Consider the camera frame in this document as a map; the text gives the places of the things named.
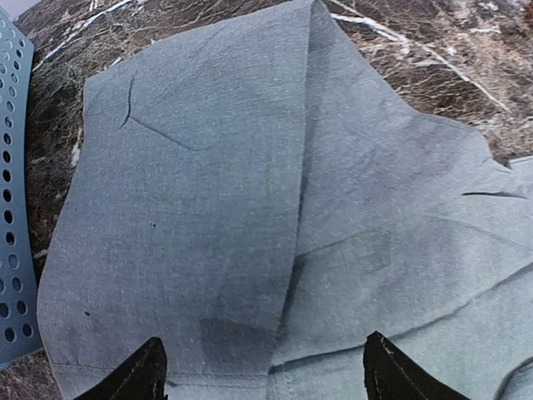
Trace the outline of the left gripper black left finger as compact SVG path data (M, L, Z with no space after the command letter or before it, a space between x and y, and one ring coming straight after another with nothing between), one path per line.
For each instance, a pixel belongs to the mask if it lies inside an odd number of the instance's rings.
M75 400L167 400L167 355L151 337L100 383Z

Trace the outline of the grey long sleeve shirt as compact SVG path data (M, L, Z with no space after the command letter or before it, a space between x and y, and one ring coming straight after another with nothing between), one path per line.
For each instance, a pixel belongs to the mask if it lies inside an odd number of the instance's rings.
M65 398L159 337L172 399L363 399L373 332L468 398L531 398L531 185L320 2L162 40L83 100L37 305Z

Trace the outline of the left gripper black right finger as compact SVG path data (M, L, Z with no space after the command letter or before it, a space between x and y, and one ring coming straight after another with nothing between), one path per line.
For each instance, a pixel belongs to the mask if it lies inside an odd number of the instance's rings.
M468 400L433 378L380 332L367 337L363 366L370 400Z

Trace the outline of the light blue plastic basket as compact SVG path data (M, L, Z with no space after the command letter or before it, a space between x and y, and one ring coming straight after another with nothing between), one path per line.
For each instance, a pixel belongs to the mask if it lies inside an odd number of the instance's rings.
M1 14L1 369L38 352L37 279L26 199L26 121L34 46Z

